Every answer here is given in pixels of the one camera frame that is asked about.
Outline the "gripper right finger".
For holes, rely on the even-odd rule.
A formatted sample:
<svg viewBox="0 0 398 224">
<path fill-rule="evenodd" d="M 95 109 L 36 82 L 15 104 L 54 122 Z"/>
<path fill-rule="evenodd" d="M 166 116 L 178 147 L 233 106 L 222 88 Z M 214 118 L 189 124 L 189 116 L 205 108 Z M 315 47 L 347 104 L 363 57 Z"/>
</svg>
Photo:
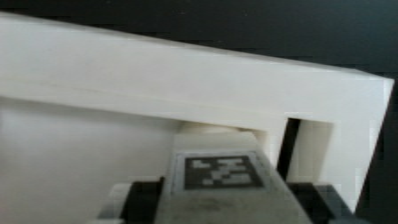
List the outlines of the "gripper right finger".
<svg viewBox="0 0 398 224">
<path fill-rule="evenodd" d="M 288 187 L 313 224 L 372 224 L 356 216 L 329 184 L 290 183 Z"/>
</svg>

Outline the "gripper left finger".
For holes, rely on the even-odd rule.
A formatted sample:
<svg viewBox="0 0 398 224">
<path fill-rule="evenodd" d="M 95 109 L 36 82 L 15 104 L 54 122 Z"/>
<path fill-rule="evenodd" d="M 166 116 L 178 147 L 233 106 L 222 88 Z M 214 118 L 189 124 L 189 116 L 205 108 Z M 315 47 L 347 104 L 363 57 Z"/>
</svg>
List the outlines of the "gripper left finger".
<svg viewBox="0 0 398 224">
<path fill-rule="evenodd" d="M 155 224 L 164 179 L 112 186 L 96 218 L 87 224 Z"/>
</svg>

